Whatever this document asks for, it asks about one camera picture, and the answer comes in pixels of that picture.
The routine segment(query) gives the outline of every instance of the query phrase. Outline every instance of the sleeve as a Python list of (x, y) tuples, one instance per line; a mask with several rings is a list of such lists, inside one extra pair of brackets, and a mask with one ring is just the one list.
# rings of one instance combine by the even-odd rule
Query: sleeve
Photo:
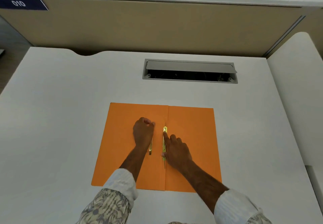
[(126, 169), (117, 169), (82, 211), (76, 224), (124, 224), (137, 197), (132, 174)]
[(271, 224), (261, 208), (233, 189), (225, 191), (216, 202), (214, 218), (217, 224)]

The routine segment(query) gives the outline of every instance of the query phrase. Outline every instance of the beige partition panel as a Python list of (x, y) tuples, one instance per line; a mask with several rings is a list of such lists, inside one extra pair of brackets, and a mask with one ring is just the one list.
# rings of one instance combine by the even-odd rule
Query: beige partition panel
[(308, 33), (318, 52), (323, 56), (323, 8), (308, 14), (270, 53), (272, 55), (294, 34), (304, 31)]
[(43, 0), (49, 11), (0, 9), (34, 46), (78, 50), (262, 56), (298, 7)]

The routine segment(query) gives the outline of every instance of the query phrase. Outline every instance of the hand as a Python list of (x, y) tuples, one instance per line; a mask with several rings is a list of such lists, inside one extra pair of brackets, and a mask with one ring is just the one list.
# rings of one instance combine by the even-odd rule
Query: hand
[(154, 134), (155, 123), (147, 118), (140, 118), (133, 126), (136, 147), (148, 148)]
[(188, 146), (180, 138), (176, 138), (175, 135), (171, 135), (169, 139), (166, 132), (164, 132), (164, 140), (167, 152), (162, 153), (162, 156), (166, 157), (167, 162), (173, 168), (182, 173), (187, 163), (192, 160)]

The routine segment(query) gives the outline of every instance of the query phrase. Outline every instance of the person's left hand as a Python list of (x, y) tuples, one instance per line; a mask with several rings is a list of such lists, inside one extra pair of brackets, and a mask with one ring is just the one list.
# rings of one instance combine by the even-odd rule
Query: person's left hand
[(147, 118), (140, 118), (133, 126), (136, 147), (148, 148), (154, 134), (155, 123)]

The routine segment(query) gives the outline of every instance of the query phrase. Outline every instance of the table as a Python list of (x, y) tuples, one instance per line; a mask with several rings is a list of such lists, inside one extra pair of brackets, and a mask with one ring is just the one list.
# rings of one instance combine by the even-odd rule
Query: table
[[(143, 80), (145, 58), (233, 62), (238, 84)], [(214, 108), (222, 180), (273, 223), (323, 218), (265, 58), (31, 47), (0, 95), (0, 219), (75, 223), (110, 102)], [(128, 223), (214, 223), (195, 193), (139, 190)]]

